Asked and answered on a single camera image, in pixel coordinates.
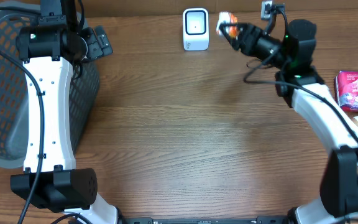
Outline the purple red tissue pack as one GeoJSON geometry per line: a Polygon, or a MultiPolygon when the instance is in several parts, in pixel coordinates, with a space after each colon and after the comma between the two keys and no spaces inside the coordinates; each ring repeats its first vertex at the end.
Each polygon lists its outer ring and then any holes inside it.
{"type": "Polygon", "coordinates": [[[358,72],[340,71],[334,87],[337,104],[344,111],[358,111],[358,72]]]}

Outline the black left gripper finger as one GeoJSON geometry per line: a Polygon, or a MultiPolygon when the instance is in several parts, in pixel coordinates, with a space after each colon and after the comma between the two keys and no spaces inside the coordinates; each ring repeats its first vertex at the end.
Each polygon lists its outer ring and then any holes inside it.
{"type": "Polygon", "coordinates": [[[104,56],[111,55],[113,53],[113,49],[111,47],[110,41],[107,37],[107,34],[103,28],[103,26],[97,26],[94,28],[96,33],[96,37],[99,43],[99,46],[102,50],[104,56]]]}
{"type": "Polygon", "coordinates": [[[97,40],[96,33],[90,27],[83,29],[80,36],[85,40],[88,51],[86,53],[85,61],[93,61],[101,58],[104,54],[102,48],[97,40]]]}

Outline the grey plastic shopping basket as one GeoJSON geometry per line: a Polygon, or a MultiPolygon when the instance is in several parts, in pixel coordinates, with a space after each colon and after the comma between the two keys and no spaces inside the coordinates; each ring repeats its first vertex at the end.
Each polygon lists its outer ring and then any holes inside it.
{"type": "MultiPolygon", "coordinates": [[[[38,4],[0,3],[0,50],[17,59],[16,37],[22,27],[34,25],[38,4]]],[[[99,90],[95,63],[75,68],[70,84],[71,146],[76,149],[99,90]]],[[[28,143],[28,94],[23,71],[0,56],[0,167],[22,167],[28,143]]]]}

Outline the small orange box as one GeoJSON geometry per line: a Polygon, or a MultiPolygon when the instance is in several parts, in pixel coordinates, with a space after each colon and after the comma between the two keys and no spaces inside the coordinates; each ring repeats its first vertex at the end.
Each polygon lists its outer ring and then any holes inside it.
{"type": "Polygon", "coordinates": [[[223,35],[219,31],[219,27],[220,26],[228,26],[228,24],[230,24],[230,23],[237,23],[237,17],[231,12],[227,12],[227,11],[220,12],[219,19],[218,19],[217,26],[216,26],[217,35],[223,37],[223,35]]]}

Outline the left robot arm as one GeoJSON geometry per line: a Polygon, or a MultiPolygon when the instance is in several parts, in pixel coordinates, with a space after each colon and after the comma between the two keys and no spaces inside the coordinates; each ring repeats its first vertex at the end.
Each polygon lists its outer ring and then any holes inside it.
{"type": "Polygon", "coordinates": [[[11,190],[26,205],[80,223],[120,223],[116,207],[98,193],[96,173],[77,169],[70,137],[70,85],[74,66],[110,54],[107,43],[84,28],[74,1],[42,1],[37,24],[16,40],[26,75],[29,135],[24,171],[11,190]]]}

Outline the white barcode scanner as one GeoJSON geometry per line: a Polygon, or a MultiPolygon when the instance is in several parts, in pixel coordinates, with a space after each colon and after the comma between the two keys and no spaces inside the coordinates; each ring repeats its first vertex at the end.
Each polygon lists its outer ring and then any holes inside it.
{"type": "Polygon", "coordinates": [[[186,51],[202,51],[209,47],[209,14],[205,8],[189,8],[183,11],[183,48],[186,51]]]}

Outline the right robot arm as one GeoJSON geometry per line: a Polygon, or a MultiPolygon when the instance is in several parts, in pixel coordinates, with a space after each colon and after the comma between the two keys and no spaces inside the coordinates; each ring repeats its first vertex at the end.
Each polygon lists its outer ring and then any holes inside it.
{"type": "Polygon", "coordinates": [[[319,197],[289,210],[284,223],[345,223],[358,221],[358,127],[336,104],[312,66],[316,25],[304,19],[285,24],[283,40],[250,23],[219,18],[217,32],[234,50],[278,68],[271,82],[311,126],[329,159],[319,197]]]}

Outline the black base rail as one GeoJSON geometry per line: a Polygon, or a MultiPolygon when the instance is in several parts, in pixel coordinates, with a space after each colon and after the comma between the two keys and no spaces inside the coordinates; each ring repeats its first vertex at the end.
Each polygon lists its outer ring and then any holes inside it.
{"type": "Polygon", "coordinates": [[[150,217],[125,218],[127,224],[282,224],[287,222],[287,216],[258,216],[256,218],[183,218],[183,219],[154,219],[150,217]]]}

